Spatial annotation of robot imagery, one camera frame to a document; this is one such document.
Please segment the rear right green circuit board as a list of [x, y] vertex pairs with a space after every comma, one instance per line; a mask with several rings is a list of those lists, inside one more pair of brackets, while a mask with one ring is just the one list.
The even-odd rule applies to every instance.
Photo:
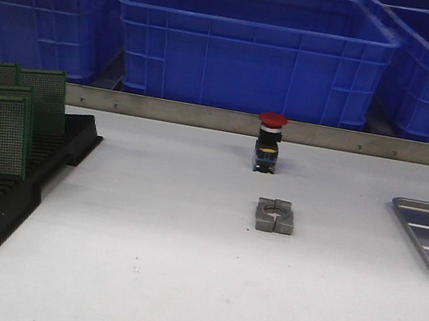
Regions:
[[26, 68], [20, 72], [20, 84], [33, 91], [35, 133], [64, 133], [66, 80], [65, 71]]

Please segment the black slotted board rack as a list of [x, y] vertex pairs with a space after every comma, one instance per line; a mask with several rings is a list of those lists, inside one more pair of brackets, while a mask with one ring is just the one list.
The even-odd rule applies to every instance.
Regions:
[[24, 180], [0, 178], [0, 245], [41, 203], [42, 186], [101, 143], [93, 115], [67, 114], [61, 136], [34, 135]]

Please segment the red emergency stop button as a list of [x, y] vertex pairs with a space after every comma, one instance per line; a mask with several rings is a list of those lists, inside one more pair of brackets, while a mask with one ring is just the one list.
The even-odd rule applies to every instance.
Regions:
[[278, 158], [278, 143], [282, 141], [282, 128], [288, 120], [285, 116], [273, 112], [259, 115], [260, 133], [255, 143], [254, 172], [274, 174]]

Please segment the grey split clamp block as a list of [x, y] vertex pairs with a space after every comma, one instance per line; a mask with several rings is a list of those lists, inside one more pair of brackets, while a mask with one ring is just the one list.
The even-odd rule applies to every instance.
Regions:
[[292, 235], [294, 222], [292, 204], [289, 201], [260, 197], [255, 209], [255, 229]]

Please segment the center blue plastic bin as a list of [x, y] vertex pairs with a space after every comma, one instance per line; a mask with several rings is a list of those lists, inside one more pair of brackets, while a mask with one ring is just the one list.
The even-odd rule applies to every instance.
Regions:
[[119, 0], [124, 87], [360, 129], [397, 39], [354, 0]]

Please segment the metal table edge rail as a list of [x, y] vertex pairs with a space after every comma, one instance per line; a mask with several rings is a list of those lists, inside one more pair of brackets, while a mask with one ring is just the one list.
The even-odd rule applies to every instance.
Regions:
[[[68, 84], [66, 91], [66, 103], [81, 108], [252, 137], [257, 136], [260, 129], [258, 116], [240, 111], [198, 106], [82, 84]], [[286, 142], [429, 166], [429, 143], [425, 142], [300, 121], [288, 122], [282, 134]]]

